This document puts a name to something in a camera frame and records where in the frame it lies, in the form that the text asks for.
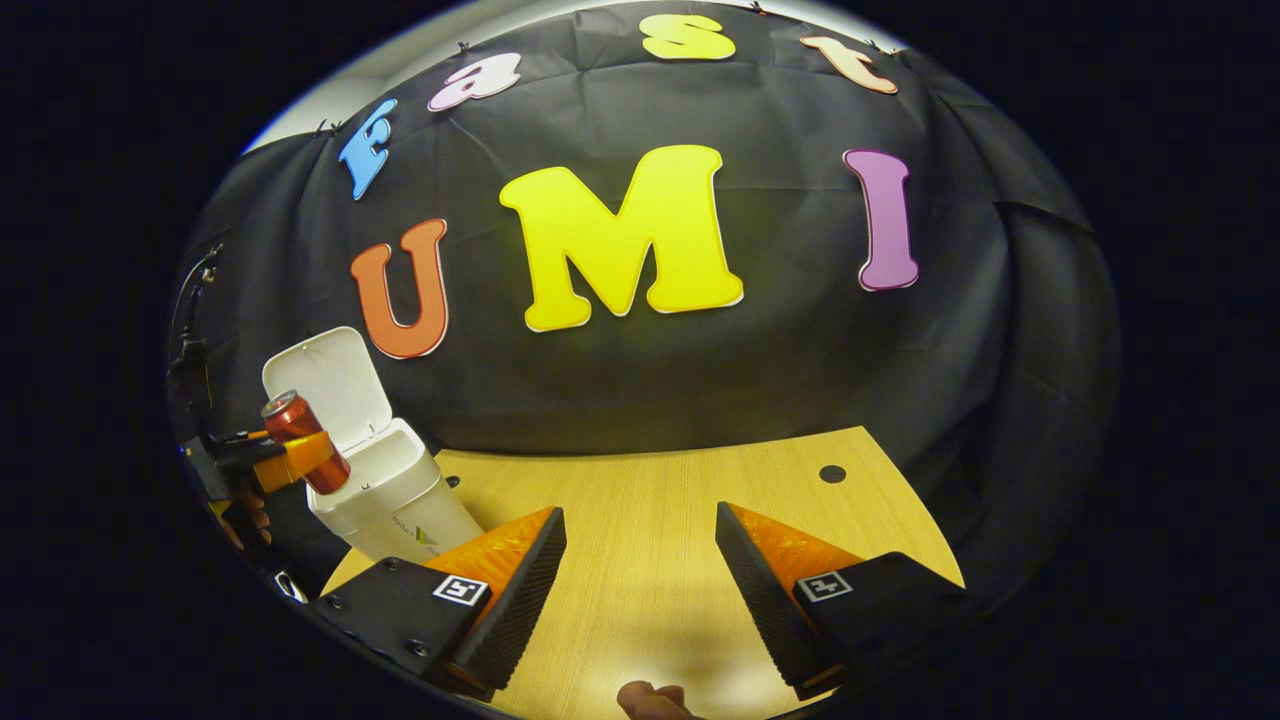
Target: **yellow letter m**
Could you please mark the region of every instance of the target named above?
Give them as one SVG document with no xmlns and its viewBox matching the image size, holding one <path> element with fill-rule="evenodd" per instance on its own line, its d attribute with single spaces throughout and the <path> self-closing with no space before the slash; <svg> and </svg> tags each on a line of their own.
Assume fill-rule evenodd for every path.
<svg viewBox="0 0 1280 720">
<path fill-rule="evenodd" d="M 645 297 L 654 310 L 685 313 L 742 300 L 742 281 L 728 272 L 716 219 L 712 176 L 719 167 L 719 152 L 700 145 L 650 150 L 617 215 L 568 168 L 507 183 L 498 201 L 520 214 L 525 233 L 534 286 L 529 329 L 575 328 L 591 319 L 591 304 L 570 283 L 570 261 L 611 313 L 626 315 L 650 246 L 658 277 Z"/>
</svg>

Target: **textured gripper pad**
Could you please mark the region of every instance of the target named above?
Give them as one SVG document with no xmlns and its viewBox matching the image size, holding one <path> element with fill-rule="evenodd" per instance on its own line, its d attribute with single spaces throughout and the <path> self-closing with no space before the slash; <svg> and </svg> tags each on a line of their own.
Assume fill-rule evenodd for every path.
<svg viewBox="0 0 1280 720">
<path fill-rule="evenodd" d="M 769 651 L 782 679 L 800 700 L 808 700 L 840 685 L 841 673 L 805 687 L 805 683 L 831 670 L 836 661 L 814 635 L 800 609 L 778 584 L 764 556 L 739 523 L 727 502 L 716 507 L 716 544 L 746 601 L 755 629 Z"/>
<path fill-rule="evenodd" d="M 453 662 L 488 688 L 506 688 L 525 653 L 556 583 L 566 542 L 564 511 L 557 507 L 538 533 L 507 591 L 454 653 Z"/>
</svg>

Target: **wooden table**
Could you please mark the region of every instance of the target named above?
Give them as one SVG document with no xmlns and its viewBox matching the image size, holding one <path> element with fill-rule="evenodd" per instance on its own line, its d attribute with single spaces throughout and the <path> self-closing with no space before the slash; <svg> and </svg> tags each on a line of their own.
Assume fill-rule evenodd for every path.
<svg viewBox="0 0 1280 720">
<path fill-rule="evenodd" d="M 627 680 L 686 688 L 712 720 L 800 702 L 778 675 L 716 546 L 716 503 L 762 512 L 858 556 L 902 551 L 963 585 L 928 510 L 863 428 L 640 455 L 521 457 L 442 451 L 453 489 L 489 530 L 549 505 L 568 546 L 520 665 L 493 706 L 530 720 L 625 719 Z M 847 474 L 827 483 L 819 469 Z M 324 593 L 369 568 L 352 550 Z"/>
</svg>

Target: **orange letter u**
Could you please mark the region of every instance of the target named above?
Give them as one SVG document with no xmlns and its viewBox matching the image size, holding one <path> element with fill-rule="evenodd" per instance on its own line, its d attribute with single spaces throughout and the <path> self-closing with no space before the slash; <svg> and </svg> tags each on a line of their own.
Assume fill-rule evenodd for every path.
<svg viewBox="0 0 1280 720">
<path fill-rule="evenodd" d="M 351 261 L 351 275 L 360 288 L 360 307 L 365 314 L 369 338 L 378 350 L 397 360 L 419 357 L 435 350 L 449 327 L 449 306 L 444 299 L 439 254 L 444 231 L 444 220 L 426 220 L 410 228 L 401 238 L 401 247 L 413 260 L 413 279 L 421 306 L 417 322 L 412 325 L 401 324 L 392 313 L 387 287 L 390 246 L 375 245 Z"/>
</svg>

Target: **blue letter f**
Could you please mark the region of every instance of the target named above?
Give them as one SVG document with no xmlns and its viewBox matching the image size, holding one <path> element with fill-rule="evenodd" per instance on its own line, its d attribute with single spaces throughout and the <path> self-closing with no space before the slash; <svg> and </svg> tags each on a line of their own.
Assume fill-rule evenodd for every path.
<svg viewBox="0 0 1280 720">
<path fill-rule="evenodd" d="M 369 190 L 369 183 L 378 177 L 378 170 L 381 170 L 387 163 L 387 150 L 374 151 L 374 146 L 387 142 L 387 138 L 392 136 L 392 124 L 383 115 L 390 113 L 394 106 L 396 99 L 389 99 L 379 105 L 374 114 L 365 120 L 365 124 L 360 126 L 356 135 L 351 136 L 347 146 L 338 155 L 338 161 L 347 163 L 351 179 L 356 181 L 356 186 L 351 188 L 352 200 L 360 200 L 360 196 Z"/>
</svg>

